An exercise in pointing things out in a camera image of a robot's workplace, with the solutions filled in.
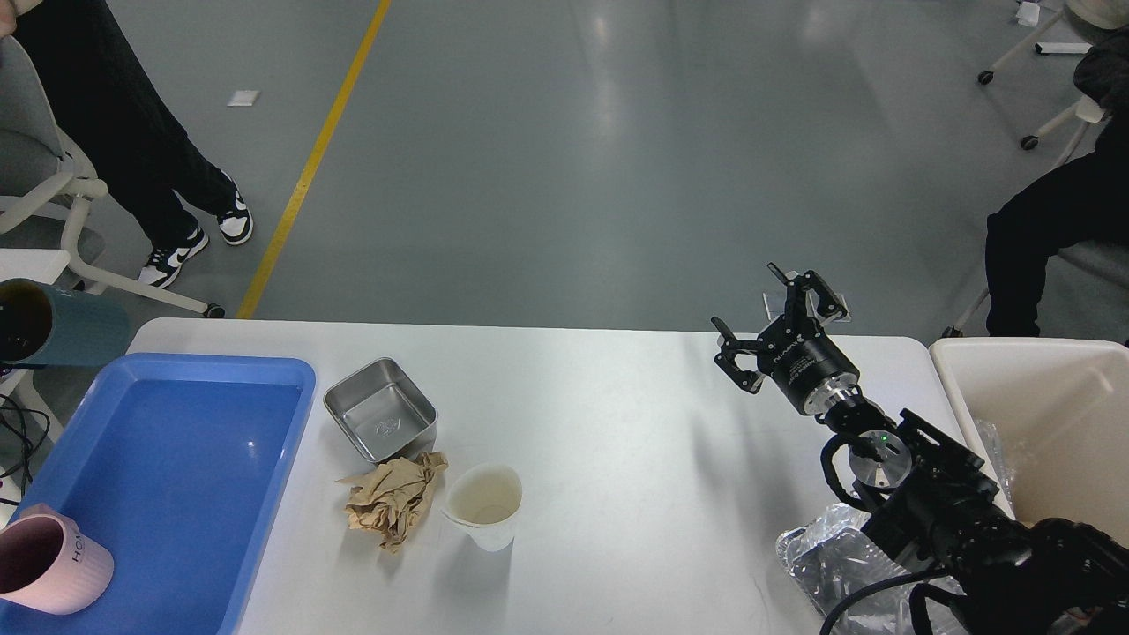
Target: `black and white sneaker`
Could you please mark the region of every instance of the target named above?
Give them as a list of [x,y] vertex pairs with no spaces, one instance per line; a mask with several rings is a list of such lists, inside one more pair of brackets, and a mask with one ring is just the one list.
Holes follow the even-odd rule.
[[243,194],[239,193],[239,188],[235,189],[235,200],[231,201],[230,208],[217,216],[216,220],[219,223],[219,232],[224,234],[224,242],[227,244],[242,245],[251,238],[251,232],[255,228],[255,221],[251,218],[251,210],[247,209],[247,203],[243,202]]
[[208,246],[208,234],[196,227],[189,236],[189,244],[183,247],[156,247],[149,254],[149,262],[141,268],[138,280],[164,289],[173,284],[184,267],[184,261],[203,251]]

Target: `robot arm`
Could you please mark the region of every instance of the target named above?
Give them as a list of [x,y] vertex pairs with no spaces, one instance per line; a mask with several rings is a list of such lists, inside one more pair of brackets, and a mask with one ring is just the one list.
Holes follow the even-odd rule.
[[[823,331],[843,310],[819,275],[769,268],[788,287],[785,313],[755,340],[714,318],[715,362],[751,393],[771,377],[798,412],[828,426],[824,478],[840,501],[870,513],[863,533],[883,553],[909,571],[940,567],[961,584],[963,595],[925,583],[913,590],[917,634],[931,633],[928,600],[973,635],[1043,635],[1071,609],[1091,616],[1076,633],[1129,633],[1129,550],[1089,525],[1049,519],[1029,529],[1010,520],[992,504],[999,488],[980,471],[982,459],[909,410],[895,424],[863,395],[858,368]],[[808,292],[822,322],[807,314]],[[741,368],[741,355],[754,356],[756,369]],[[844,446],[857,497],[832,464]]]

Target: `pink mug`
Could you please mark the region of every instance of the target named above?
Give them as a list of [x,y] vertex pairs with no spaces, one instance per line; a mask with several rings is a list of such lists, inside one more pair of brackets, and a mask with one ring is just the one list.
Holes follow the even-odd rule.
[[0,530],[0,599],[70,615],[97,600],[113,574],[110,551],[42,503]]

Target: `human leg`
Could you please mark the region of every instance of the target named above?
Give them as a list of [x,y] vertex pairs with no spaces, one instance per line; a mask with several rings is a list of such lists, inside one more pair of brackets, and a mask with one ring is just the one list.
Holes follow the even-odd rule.
[[1039,334],[1047,261],[1060,249],[1092,238],[1129,241],[1119,186],[1126,174],[1123,159],[1092,153],[1047,173],[988,217],[990,334]]
[[219,217],[236,188],[189,140],[103,0],[50,0],[20,18],[60,127],[90,157],[111,194],[155,246],[196,226],[173,190]]

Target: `blue plastic tray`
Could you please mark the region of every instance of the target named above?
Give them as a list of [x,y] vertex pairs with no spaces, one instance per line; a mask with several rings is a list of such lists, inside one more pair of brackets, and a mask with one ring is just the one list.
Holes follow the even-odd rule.
[[114,577],[70,616],[0,600],[0,633],[233,633],[314,384],[298,359],[137,354],[103,368],[20,511],[75,519]]

